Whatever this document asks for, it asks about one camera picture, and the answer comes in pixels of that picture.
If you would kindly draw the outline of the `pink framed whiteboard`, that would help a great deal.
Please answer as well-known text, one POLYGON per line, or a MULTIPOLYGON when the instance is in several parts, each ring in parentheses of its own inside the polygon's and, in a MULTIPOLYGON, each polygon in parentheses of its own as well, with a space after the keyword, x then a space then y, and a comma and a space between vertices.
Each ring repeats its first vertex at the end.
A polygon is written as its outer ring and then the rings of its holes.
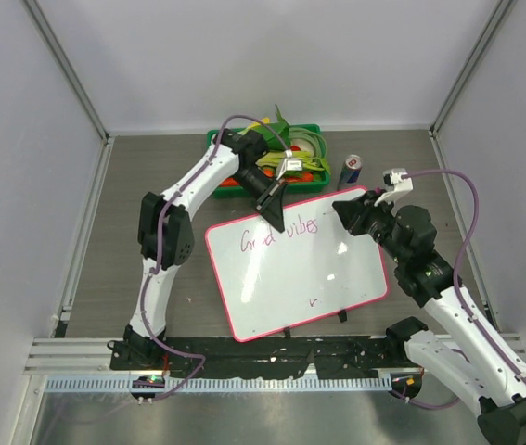
POLYGON ((244 343, 285 328, 384 299, 390 284, 382 250, 350 235, 332 202, 362 186, 284 208, 285 232, 251 215, 210 227, 205 242, 234 340, 244 343))

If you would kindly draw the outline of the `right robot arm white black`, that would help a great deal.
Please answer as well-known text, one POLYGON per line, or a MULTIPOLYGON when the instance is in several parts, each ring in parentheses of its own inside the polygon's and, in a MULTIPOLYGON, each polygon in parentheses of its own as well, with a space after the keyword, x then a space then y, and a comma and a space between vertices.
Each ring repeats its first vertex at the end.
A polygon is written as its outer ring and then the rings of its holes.
POLYGON ((427 210, 396 210, 375 191, 333 202, 352 236, 368 235, 391 257, 399 287, 450 335, 444 345, 425 324, 408 317, 387 330, 389 362, 427 369, 472 411, 491 444, 526 444, 526 362, 505 342, 459 285, 437 252, 427 210))

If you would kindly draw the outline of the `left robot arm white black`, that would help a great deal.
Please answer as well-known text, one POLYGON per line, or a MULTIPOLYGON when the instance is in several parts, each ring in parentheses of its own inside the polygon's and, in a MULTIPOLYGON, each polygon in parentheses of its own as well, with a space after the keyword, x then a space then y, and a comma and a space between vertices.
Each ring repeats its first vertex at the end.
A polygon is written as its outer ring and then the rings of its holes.
POLYGON ((159 194, 144 195, 137 235, 143 261, 141 287, 122 339, 109 344, 112 370, 151 370, 172 356, 204 362, 203 355, 176 350, 164 342, 173 281, 195 245, 194 216, 229 177, 250 194, 256 212, 266 223, 284 232, 283 196, 287 184, 267 176, 257 164, 268 151, 261 133, 223 129, 181 180, 159 194))

